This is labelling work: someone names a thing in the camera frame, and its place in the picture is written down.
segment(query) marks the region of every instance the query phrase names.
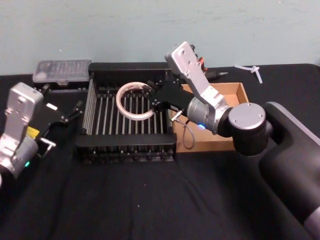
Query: gray cable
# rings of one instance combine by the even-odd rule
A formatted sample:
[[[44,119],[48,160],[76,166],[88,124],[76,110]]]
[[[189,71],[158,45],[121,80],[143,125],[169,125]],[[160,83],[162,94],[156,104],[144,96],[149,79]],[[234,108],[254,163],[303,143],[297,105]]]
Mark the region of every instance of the gray cable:
[[[177,118],[175,121],[176,121],[177,123],[183,125],[183,135],[182,135],[183,146],[184,146],[186,149],[188,149],[188,150],[193,149],[194,146],[195,146],[195,144],[196,144],[196,138],[195,138],[195,135],[194,135],[194,133],[192,132],[191,128],[188,126],[188,124],[186,124],[186,123],[188,123],[189,121],[187,121],[186,123],[184,123],[184,122],[180,121],[180,119],[178,119],[178,118]],[[186,146],[186,143],[185,143],[186,129],[189,130],[189,132],[190,132],[190,134],[191,134],[191,136],[192,136],[192,145],[191,145],[190,147],[187,147],[187,146]]]

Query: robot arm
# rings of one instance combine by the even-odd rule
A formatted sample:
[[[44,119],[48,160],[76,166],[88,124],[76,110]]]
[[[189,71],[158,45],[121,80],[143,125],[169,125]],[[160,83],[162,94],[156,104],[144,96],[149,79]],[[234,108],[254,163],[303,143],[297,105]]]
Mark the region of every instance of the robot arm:
[[[259,163],[261,175],[314,239],[320,239],[320,139],[283,106],[243,103],[234,108],[210,86],[187,42],[165,56],[173,73],[185,79],[194,98],[182,113],[213,134],[232,137],[245,156],[261,153],[271,137],[277,146]]]
[[[42,158],[56,144],[46,139],[47,133],[55,126],[67,126],[81,114],[81,101],[68,116],[56,106],[44,104],[44,94],[49,90],[45,85],[41,92],[20,82],[10,89],[4,132],[0,137],[0,188],[18,178],[28,162],[39,151],[39,144],[47,146]]]

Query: clear plastic case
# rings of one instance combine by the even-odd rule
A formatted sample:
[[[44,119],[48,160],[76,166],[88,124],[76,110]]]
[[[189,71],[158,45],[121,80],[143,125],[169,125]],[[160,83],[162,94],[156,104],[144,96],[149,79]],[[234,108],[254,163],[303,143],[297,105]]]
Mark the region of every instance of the clear plastic case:
[[[32,80],[34,83],[57,83],[60,86],[66,86],[70,82],[87,82],[91,62],[87,59],[40,61]]]

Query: black tablecloth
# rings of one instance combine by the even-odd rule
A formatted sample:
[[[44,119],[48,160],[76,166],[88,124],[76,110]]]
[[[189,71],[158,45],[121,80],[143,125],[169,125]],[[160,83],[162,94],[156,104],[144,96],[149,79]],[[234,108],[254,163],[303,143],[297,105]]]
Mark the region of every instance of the black tablecloth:
[[[220,82],[242,82],[251,102],[284,105],[320,137],[320,68],[311,64],[260,67],[263,84],[233,67]],[[30,75],[0,77],[0,126],[8,90]],[[78,99],[52,98],[62,109]],[[73,137],[47,158],[31,162],[1,199],[0,239],[310,239],[271,192],[259,157],[236,152],[178,154],[175,162],[81,165]]]

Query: black rack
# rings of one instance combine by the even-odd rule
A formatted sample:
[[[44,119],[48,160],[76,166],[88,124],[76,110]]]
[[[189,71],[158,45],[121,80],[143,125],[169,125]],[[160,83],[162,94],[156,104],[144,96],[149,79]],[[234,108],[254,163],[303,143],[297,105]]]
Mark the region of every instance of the black rack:
[[[84,163],[172,161],[177,136],[168,111],[144,121],[124,117],[116,105],[118,89],[129,82],[160,81],[170,71],[160,63],[92,63],[82,134],[76,148]],[[122,105],[133,113],[150,109],[145,92],[128,92]]]

